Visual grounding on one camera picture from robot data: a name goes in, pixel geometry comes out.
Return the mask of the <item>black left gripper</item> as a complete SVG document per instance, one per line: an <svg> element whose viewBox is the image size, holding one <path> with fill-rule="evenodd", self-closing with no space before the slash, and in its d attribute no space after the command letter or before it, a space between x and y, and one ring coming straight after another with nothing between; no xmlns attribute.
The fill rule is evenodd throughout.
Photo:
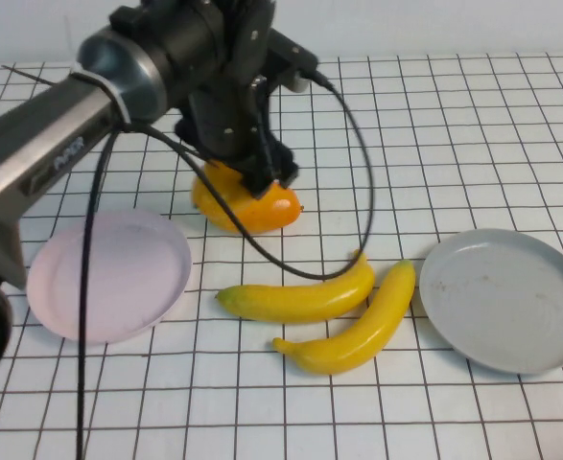
<svg viewBox="0 0 563 460"><path fill-rule="evenodd" d="M252 197L263 197L272 185L288 189L299 171L293 152L283 143L261 144L258 116L265 88L264 79L245 85L214 80L192 94L193 121L181 118L174 128L197 158L240 171L240 183Z"/></svg>

